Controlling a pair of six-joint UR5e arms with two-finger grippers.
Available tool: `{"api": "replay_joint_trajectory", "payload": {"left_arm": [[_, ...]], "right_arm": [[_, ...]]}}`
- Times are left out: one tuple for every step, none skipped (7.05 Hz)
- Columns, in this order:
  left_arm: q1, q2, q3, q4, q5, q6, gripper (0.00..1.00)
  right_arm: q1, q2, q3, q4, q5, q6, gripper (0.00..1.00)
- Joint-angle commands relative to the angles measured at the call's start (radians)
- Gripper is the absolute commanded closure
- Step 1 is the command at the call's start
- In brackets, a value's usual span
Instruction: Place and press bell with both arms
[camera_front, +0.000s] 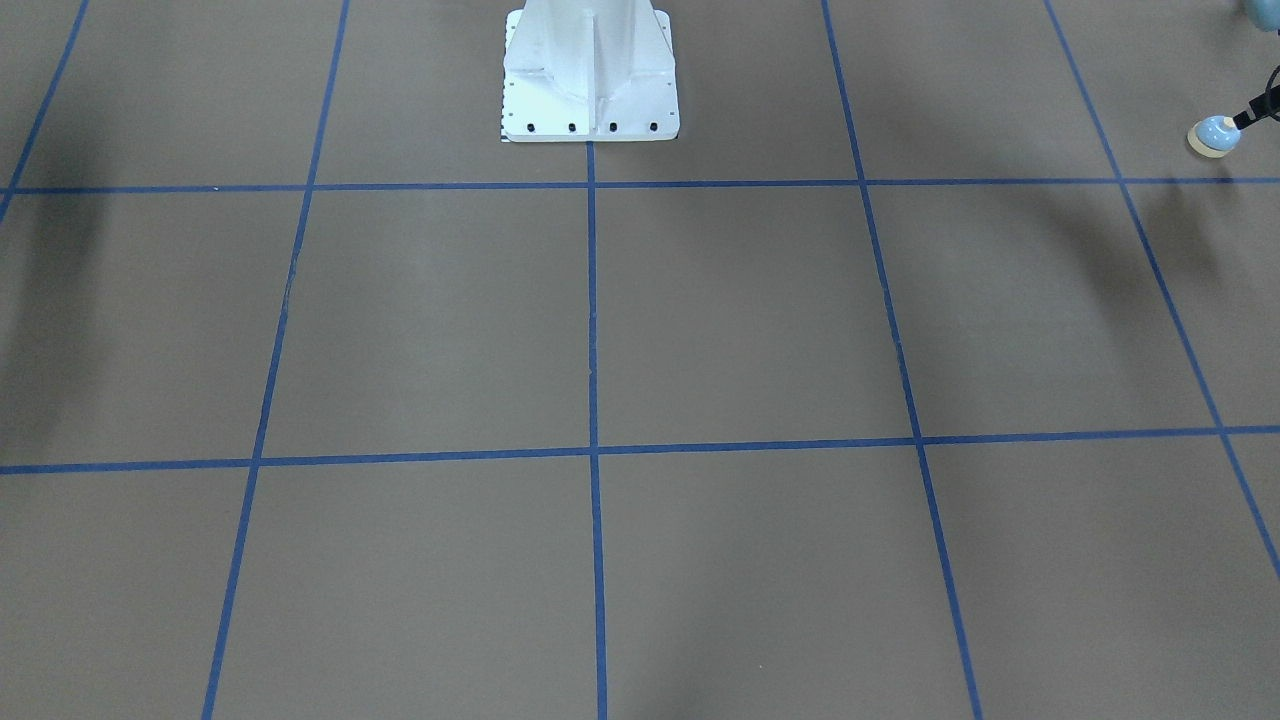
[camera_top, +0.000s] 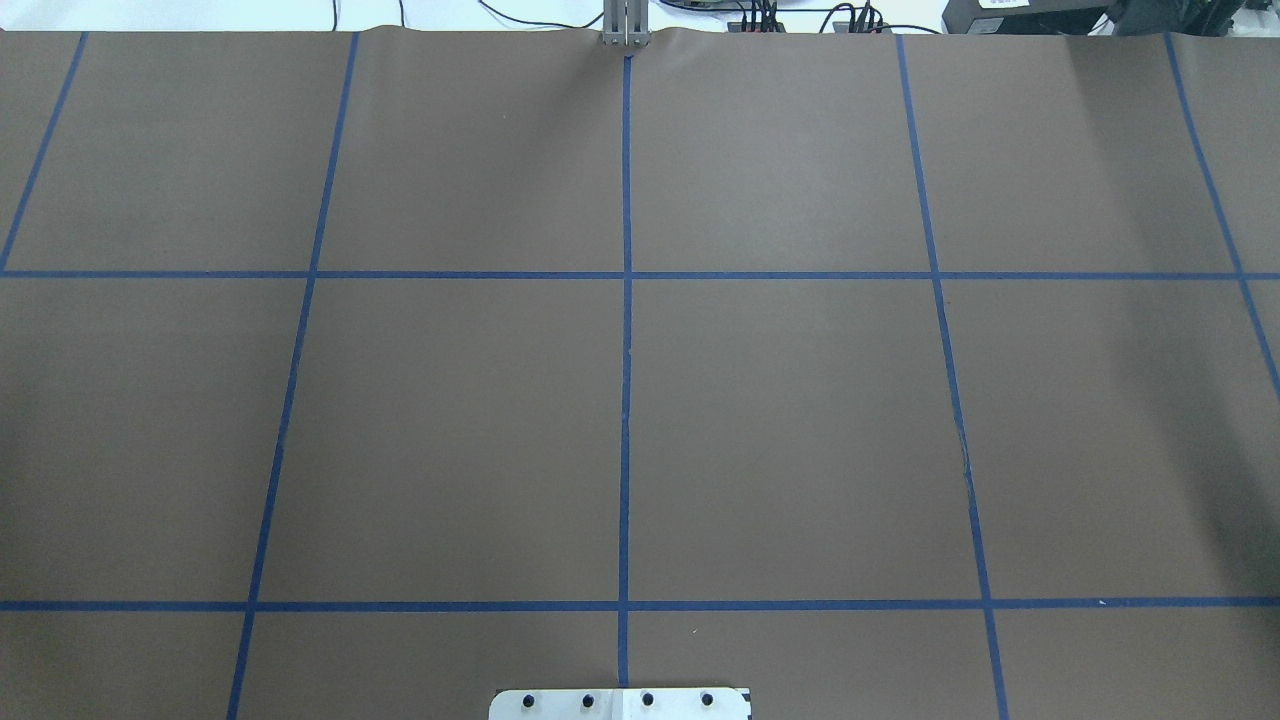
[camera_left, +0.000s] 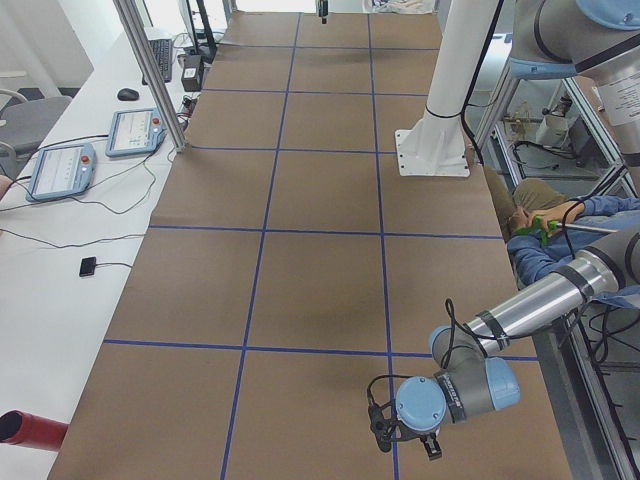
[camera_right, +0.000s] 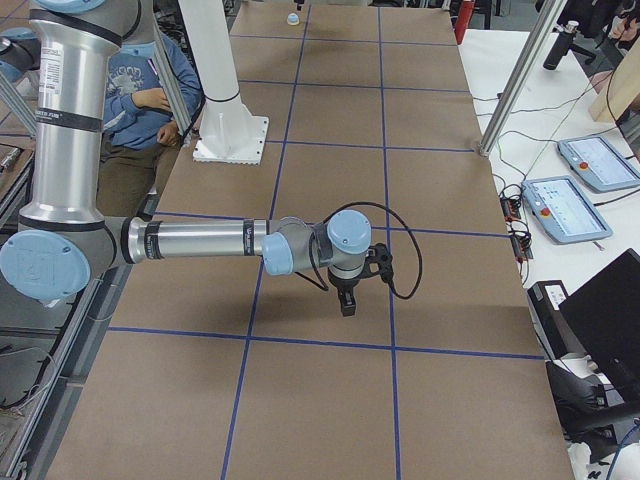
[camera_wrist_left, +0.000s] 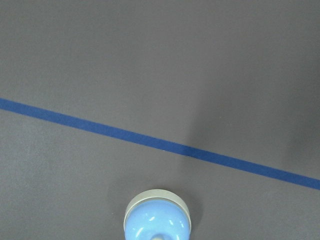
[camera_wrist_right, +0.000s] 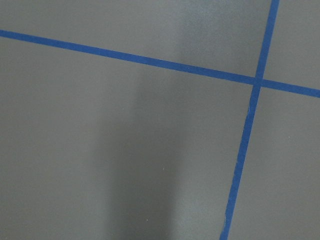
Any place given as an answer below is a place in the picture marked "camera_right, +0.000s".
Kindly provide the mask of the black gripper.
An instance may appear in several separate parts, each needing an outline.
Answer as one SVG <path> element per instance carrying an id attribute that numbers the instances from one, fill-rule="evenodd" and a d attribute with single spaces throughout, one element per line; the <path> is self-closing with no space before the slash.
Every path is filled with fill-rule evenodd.
<path id="1" fill-rule="evenodd" d="M 388 286 L 392 284 L 392 255 L 388 247 L 383 243 L 371 245 L 364 258 L 363 268 L 360 273 L 351 279 L 338 277 L 329 271 L 330 283 L 337 289 L 340 312 L 343 317 L 354 315 L 357 304 L 354 288 L 360 280 L 378 276 Z"/>

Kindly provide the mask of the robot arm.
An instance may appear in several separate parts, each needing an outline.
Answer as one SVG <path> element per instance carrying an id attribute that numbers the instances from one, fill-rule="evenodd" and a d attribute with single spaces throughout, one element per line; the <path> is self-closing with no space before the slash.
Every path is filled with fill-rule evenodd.
<path id="1" fill-rule="evenodd" d="M 393 280 L 392 256 L 350 203 L 315 225 L 280 220 L 196 223 L 113 217 L 96 206 L 109 59 L 123 46 L 162 46 L 148 1 L 36 1 L 41 42 L 32 197 L 2 246 L 1 272 L 42 303 L 83 290 L 103 272 L 146 259 L 259 256 L 271 275 L 326 268 L 341 312 L 356 310 L 361 279 Z"/>

